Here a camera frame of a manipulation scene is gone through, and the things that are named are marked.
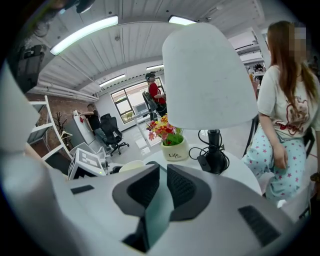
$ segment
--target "flower pot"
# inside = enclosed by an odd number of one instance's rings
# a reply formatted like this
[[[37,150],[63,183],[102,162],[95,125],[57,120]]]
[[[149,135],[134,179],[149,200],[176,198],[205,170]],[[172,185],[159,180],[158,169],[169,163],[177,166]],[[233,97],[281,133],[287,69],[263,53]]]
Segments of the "flower pot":
[[[189,156],[189,147],[185,138],[178,145],[165,146],[161,143],[163,156],[167,161],[181,161]]]

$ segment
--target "potted plant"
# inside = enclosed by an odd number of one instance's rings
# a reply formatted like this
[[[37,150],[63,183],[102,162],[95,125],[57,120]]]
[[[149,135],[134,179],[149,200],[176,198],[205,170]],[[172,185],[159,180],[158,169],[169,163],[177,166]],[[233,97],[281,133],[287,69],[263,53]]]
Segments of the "potted plant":
[[[183,137],[183,130],[168,123],[168,114],[161,120],[151,121],[146,128],[149,131],[149,139],[156,137],[162,139],[161,149],[167,161],[180,161],[188,158],[188,143]]]

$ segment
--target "white lamp shade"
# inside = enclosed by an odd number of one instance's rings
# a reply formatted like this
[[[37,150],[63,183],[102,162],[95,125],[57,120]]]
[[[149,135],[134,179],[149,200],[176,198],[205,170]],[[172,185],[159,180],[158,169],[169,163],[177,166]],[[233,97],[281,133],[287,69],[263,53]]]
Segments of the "white lamp shade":
[[[258,113],[245,66],[226,37],[208,23],[173,32],[162,46],[168,121],[192,130],[215,130]]]

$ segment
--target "black cable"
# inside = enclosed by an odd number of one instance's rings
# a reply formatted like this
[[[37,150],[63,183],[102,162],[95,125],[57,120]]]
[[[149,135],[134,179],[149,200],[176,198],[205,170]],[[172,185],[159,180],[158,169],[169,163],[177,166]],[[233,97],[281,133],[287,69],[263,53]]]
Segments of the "black cable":
[[[198,138],[199,138],[199,140],[200,140],[201,142],[203,142],[204,144],[207,144],[208,146],[206,146],[206,147],[204,147],[204,148],[200,148],[200,147],[196,147],[196,146],[190,148],[190,150],[189,150],[189,157],[190,157],[191,159],[193,159],[193,160],[197,160],[197,158],[193,158],[193,157],[191,156],[191,154],[190,154],[191,150],[193,150],[193,149],[198,149],[198,150],[200,150],[199,156],[202,156],[202,155],[207,155],[207,154],[209,154],[209,153],[208,153],[208,152],[209,152],[209,147],[211,147],[211,149],[214,148],[214,151],[220,151],[220,153],[221,153],[221,155],[222,155],[222,157],[223,157],[224,163],[225,163],[225,164],[224,164],[225,167],[223,168],[223,171],[226,170],[226,169],[229,167],[229,165],[230,165],[230,160],[229,160],[229,158],[226,156],[226,154],[223,152],[223,150],[225,150],[225,146],[222,144],[222,135],[221,135],[221,133],[219,134],[219,135],[220,135],[220,145],[219,145],[219,147],[217,147],[216,145],[212,145],[212,144],[204,141],[203,139],[201,139],[201,138],[200,138],[200,132],[201,132],[201,130],[199,130],[199,132],[198,132]]]

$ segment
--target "star print pants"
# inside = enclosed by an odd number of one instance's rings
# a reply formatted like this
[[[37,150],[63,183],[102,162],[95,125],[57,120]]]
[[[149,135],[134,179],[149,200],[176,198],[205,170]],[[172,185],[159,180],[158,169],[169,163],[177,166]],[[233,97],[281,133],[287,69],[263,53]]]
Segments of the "star print pants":
[[[303,138],[284,140],[279,135],[278,137],[288,154],[287,169],[274,166],[273,149],[261,127],[253,137],[251,148],[242,158],[257,179],[265,172],[274,173],[265,191],[266,198],[273,202],[287,200],[295,195],[300,187],[306,163]]]

